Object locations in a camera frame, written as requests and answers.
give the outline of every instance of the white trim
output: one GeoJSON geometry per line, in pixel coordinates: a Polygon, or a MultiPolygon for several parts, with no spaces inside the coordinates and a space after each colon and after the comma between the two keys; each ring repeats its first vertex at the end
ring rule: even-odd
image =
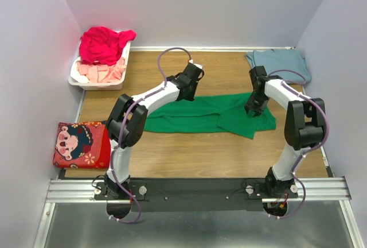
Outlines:
{"type": "Polygon", "coordinates": [[[346,226],[348,228],[350,238],[352,239],[353,246],[355,248],[364,248],[365,245],[363,243],[360,230],[358,229],[350,202],[346,200],[341,200],[339,201],[339,203],[340,207],[342,208],[346,226]]]}
{"type": "Polygon", "coordinates": [[[86,95],[86,91],[85,91],[85,90],[83,90],[83,92],[81,93],[81,98],[80,98],[80,102],[79,102],[79,107],[78,107],[78,111],[76,112],[76,116],[75,116],[74,123],[78,123],[78,121],[79,121],[80,114],[81,114],[81,110],[83,109],[83,104],[84,104],[85,95],[86,95]]]}
{"type": "MultiPolygon", "coordinates": [[[[176,46],[132,46],[130,51],[164,51],[176,46]]],[[[246,47],[246,46],[180,46],[196,52],[252,52],[254,50],[294,49],[294,47],[246,47]]]]}
{"type": "MultiPolygon", "coordinates": [[[[302,86],[302,92],[306,95],[306,90],[304,88],[304,86],[302,86]]],[[[326,167],[329,166],[329,161],[326,157],[326,152],[325,152],[325,149],[323,148],[323,146],[321,146],[321,153],[322,153],[322,159],[323,159],[323,163],[325,164],[326,167]]]]}
{"type": "Polygon", "coordinates": [[[33,248],[45,247],[47,235],[50,230],[55,203],[45,203],[37,235],[33,243],[33,248]]]}

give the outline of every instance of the cartoon character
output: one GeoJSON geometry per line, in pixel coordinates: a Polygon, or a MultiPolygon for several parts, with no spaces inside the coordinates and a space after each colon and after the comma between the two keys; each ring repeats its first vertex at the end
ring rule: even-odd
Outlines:
{"type": "Polygon", "coordinates": [[[93,138],[84,125],[65,125],[57,135],[56,150],[67,161],[82,157],[91,150],[93,138]]]}

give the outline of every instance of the screw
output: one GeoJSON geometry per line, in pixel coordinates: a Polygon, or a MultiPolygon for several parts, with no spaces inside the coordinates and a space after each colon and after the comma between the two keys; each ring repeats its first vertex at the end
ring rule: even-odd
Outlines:
{"type": "Polygon", "coordinates": [[[94,189],[94,194],[99,195],[102,191],[100,189],[94,189]]]}
{"type": "Polygon", "coordinates": [[[141,195],[145,195],[145,194],[147,193],[147,188],[146,188],[145,186],[141,186],[141,187],[139,188],[139,193],[140,193],[141,195]]]}
{"type": "Polygon", "coordinates": [[[298,188],[297,188],[296,185],[292,185],[290,189],[291,189],[292,193],[297,193],[298,192],[298,188]]]}
{"type": "Polygon", "coordinates": [[[249,195],[253,193],[253,187],[252,186],[247,186],[246,187],[246,193],[248,193],[249,195]]]}

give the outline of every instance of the wood panel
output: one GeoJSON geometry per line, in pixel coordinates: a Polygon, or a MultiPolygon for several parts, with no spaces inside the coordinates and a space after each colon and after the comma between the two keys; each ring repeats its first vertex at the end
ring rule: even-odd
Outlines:
{"type": "MultiPolygon", "coordinates": [[[[131,52],[127,75],[120,91],[88,91],[80,121],[107,119],[117,97],[136,95],[162,81],[157,69],[159,52],[131,52]]],[[[193,52],[205,76],[196,95],[251,92],[249,64],[240,52],[193,52]]],[[[187,57],[171,52],[162,58],[166,75],[185,67],[187,57]]],[[[286,112],[276,102],[268,104],[276,117],[277,129],[261,131],[254,139],[232,133],[163,134],[144,132],[134,146],[131,175],[134,177],[264,177],[278,160],[285,144],[283,130],[286,112]]],[[[71,170],[66,176],[96,176],[100,170],[71,170]]],[[[327,177],[321,151],[310,153],[298,171],[300,177],[327,177]]]]}

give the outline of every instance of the garment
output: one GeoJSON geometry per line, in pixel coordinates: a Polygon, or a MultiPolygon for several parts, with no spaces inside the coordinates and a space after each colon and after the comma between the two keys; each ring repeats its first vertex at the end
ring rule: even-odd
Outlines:
{"type": "Polygon", "coordinates": [[[145,130],[160,133],[232,132],[253,139],[255,132],[276,128],[268,108],[258,117],[247,116],[244,106],[251,93],[197,96],[180,100],[151,113],[145,130]]]}
{"type": "MultiPolygon", "coordinates": [[[[289,69],[304,76],[306,82],[311,81],[311,76],[306,68],[306,61],[298,50],[274,49],[253,51],[246,53],[246,59],[251,68],[264,66],[268,74],[275,70],[289,69]]],[[[304,82],[300,76],[291,72],[278,72],[274,75],[279,75],[284,80],[291,80],[298,83],[304,82]]]]}
{"type": "Polygon", "coordinates": [[[53,156],[56,167],[107,169],[110,157],[105,121],[58,124],[53,156]]]}
{"type": "Polygon", "coordinates": [[[115,65],[127,42],[134,40],[132,30],[115,32],[106,27],[91,27],[80,38],[79,54],[83,64],[115,65]]]}
{"type": "Polygon", "coordinates": [[[113,66],[107,64],[83,64],[77,62],[79,74],[86,76],[90,83],[112,83],[121,80],[126,69],[125,59],[120,58],[113,66]]]}

